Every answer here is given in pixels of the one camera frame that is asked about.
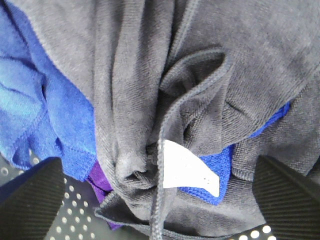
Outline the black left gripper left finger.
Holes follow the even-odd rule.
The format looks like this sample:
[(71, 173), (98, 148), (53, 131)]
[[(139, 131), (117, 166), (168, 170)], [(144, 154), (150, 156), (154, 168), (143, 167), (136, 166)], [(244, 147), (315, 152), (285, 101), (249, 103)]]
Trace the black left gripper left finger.
[(48, 157), (0, 187), (0, 238), (43, 240), (65, 193), (62, 161)]

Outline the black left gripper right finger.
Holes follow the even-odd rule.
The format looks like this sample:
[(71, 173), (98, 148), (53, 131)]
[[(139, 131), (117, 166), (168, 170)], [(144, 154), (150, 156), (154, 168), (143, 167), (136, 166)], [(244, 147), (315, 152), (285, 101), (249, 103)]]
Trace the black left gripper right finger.
[(252, 192), (278, 240), (320, 238), (320, 186), (277, 159), (258, 157)]

